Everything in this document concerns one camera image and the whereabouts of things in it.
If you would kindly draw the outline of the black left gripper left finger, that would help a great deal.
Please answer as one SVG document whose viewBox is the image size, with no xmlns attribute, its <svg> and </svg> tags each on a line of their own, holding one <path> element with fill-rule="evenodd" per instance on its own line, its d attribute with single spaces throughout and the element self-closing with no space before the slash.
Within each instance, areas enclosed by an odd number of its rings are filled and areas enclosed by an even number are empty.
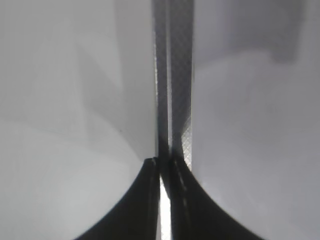
<svg viewBox="0 0 320 240">
<path fill-rule="evenodd" d="M 159 160 L 147 158 L 119 202 L 78 239 L 155 240 L 159 201 Z"/>
</svg>

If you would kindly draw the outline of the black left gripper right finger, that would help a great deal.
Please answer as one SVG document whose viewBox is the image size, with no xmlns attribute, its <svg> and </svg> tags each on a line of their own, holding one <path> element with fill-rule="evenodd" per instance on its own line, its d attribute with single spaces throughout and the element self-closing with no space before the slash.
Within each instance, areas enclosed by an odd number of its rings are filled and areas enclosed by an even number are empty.
<svg viewBox="0 0 320 240">
<path fill-rule="evenodd" d="M 250 231 L 223 211 L 176 152 L 164 162 L 174 240 L 249 240 Z"/>
</svg>

